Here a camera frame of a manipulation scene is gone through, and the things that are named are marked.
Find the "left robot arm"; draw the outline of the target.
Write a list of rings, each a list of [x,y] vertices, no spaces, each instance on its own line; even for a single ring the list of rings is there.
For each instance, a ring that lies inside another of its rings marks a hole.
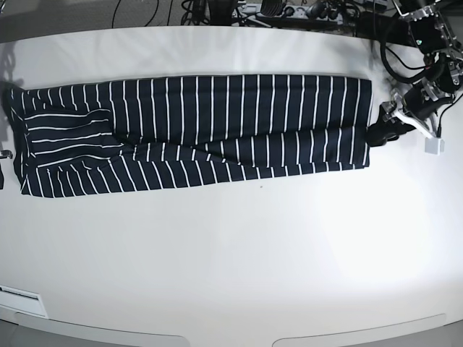
[[[380,105],[376,123],[368,127],[366,142],[380,147],[417,130],[425,137],[426,152],[439,154],[444,114],[462,99],[462,44],[437,1],[398,1],[394,6],[396,14],[380,36],[379,54],[393,80],[409,89],[391,91],[391,100]],[[424,66],[417,74],[405,77],[389,64],[391,35],[402,35],[418,48]]]

